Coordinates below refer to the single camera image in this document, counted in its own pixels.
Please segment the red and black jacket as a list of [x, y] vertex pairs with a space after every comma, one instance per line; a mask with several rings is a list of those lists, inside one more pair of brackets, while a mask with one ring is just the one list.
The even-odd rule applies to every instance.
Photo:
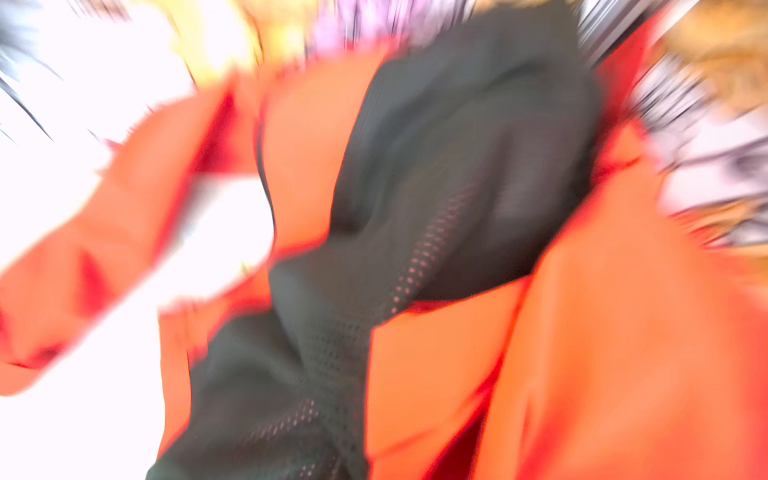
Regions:
[[275, 236], [237, 287], [157, 322], [150, 478], [765, 478], [767, 315], [657, 209], [633, 124], [599, 153], [544, 134], [571, 45], [551, 18], [520, 133], [523, 62], [450, 101], [382, 53], [152, 114], [3, 274], [2, 394], [149, 269], [241, 124]]

